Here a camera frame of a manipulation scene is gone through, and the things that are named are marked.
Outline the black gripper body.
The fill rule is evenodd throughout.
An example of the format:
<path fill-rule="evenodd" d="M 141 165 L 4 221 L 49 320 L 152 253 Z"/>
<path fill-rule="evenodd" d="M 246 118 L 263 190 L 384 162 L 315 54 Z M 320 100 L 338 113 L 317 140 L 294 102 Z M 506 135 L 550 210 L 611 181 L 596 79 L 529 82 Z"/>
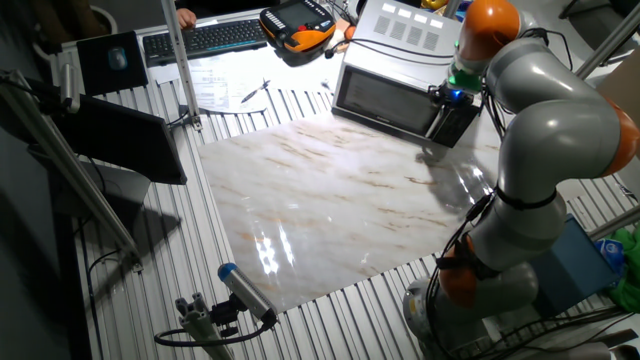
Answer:
<path fill-rule="evenodd" d="M 460 89 L 452 89 L 447 83 L 430 85 L 428 94 L 434 104 L 462 107 L 472 105 L 474 96 Z"/>

